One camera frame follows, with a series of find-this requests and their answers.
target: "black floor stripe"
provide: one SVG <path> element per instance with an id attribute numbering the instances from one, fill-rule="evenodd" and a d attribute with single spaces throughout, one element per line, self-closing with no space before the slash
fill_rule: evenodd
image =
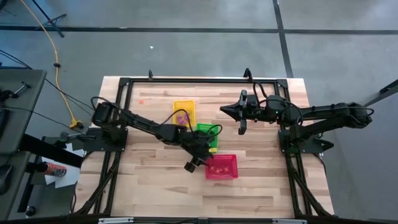
<path id="1" fill-rule="evenodd" d="M 279 31 L 280 47 L 282 49 L 282 57 L 284 59 L 286 76 L 287 78 L 293 78 L 293 70 L 292 70 L 292 65 L 290 63 L 289 51 L 287 50 L 286 36 L 285 33 L 283 32 L 284 25 L 282 23 L 282 16 L 280 14 L 279 3 L 278 0 L 272 0 L 272 3 L 274 4 L 276 24 L 278 26 L 278 31 Z"/>
<path id="2" fill-rule="evenodd" d="M 0 30 L 41 31 L 35 26 L 0 26 Z M 250 28 L 140 28 L 140 27 L 70 27 L 59 26 L 64 32 L 195 32 L 245 34 L 337 34 L 337 35 L 398 35 L 398 30 L 331 30 L 331 29 L 250 29 Z"/>
<path id="3" fill-rule="evenodd" d="M 244 33 L 244 34 L 277 34 L 278 29 L 240 29 L 240 28 L 138 28 L 138 27 L 63 27 L 62 32 L 193 32 L 193 33 Z M 41 31 L 32 26 L 0 26 L 0 30 Z"/>
<path id="4" fill-rule="evenodd" d="M 313 30 L 284 29 L 285 34 L 398 35 L 398 30 Z"/>

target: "plastic basket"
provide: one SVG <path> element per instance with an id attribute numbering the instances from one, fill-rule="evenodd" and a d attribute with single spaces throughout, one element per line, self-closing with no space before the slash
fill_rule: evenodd
<path id="1" fill-rule="evenodd" d="M 173 111 L 184 109 L 188 112 L 189 121 L 192 128 L 196 126 L 195 120 L 195 102 L 193 100 L 174 101 Z M 173 124 L 189 127 L 187 115 L 184 111 L 179 111 L 173 116 Z"/>
<path id="2" fill-rule="evenodd" d="M 203 123 L 198 123 L 197 124 L 197 130 L 207 132 L 214 124 L 203 124 Z M 218 133 L 218 126 L 214 127 L 211 129 L 211 135 Z M 218 136 L 216 136 L 212 142 L 210 142 L 210 149 L 209 152 L 211 153 L 216 153 L 217 152 L 217 146 L 218 146 Z"/>
<path id="3" fill-rule="evenodd" d="M 238 163 L 236 155 L 214 155 L 206 161 L 206 179 L 233 179 L 238 178 Z"/>

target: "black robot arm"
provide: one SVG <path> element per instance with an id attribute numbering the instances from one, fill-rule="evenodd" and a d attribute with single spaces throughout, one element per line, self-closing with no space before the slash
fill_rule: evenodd
<path id="1" fill-rule="evenodd" d="M 212 156 L 209 152 L 209 142 L 214 137 L 212 132 L 192 131 L 192 129 L 188 131 L 187 127 L 176 124 L 158 124 L 110 102 L 98 104 L 92 122 L 99 126 L 113 142 L 119 140 L 122 131 L 119 126 L 124 125 L 154 135 L 164 144 L 182 147 L 193 157 L 185 165 L 185 169 L 189 172 L 193 172 L 195 166 L 205 164 L 205 161 Z"/>
<path id="2" fill-rule="evenodd" d="M 336 128 L 364 128 L 372 121 L 370 115 L 373 113 L 371 108 L 365 108 L 357 103 L 299 108 L 287 99 L 276 95 L 270 95 L 265 100 L 258 101 L 256 95 L 247 95 L 246 90 L 242 90 L 237 103 L 222 106 L 220 110 L 230 115 L 235 121 L 240 121 L 239 134 L 245 133 L 247 119 L 254 122 L 277 122 L 282 127 L 290 127 L 289 130 L 281 130 L 288 144 L 302 142 L 311 136 L 316 137 L 320 133 Z M 303 121 L 319 119 L 323 121 L 302 126 Z"/>

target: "green basket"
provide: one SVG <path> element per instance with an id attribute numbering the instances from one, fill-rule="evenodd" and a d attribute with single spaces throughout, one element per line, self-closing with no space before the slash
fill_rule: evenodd
<path id="1" fill-rule="evenodd" d="M 203 131 L 203 132 L 207 132 L 212 126 L 214 126 L 214 124 L 203 124 L 203 123 L 198 123 L 197 124 L 197 130 Z M 215 128 L 211 129 L 211 132 L 213 134 L 218 133 L 218 126 Z M 210 142 L 210 149 L 209 152 L 211 152 L 212 154 L 216 153 L 218 151 L 218 136 L 216 136 L 212 142 Z"/>

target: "pink basket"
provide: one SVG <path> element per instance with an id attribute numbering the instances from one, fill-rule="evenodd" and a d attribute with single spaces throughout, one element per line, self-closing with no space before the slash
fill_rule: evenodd
<path id="1" fill-rule="evenodd" d="M 236 155 L 213 155 L 206 161 L 206 179 L 233 179 L 238 178 L 238 164 Z"/>

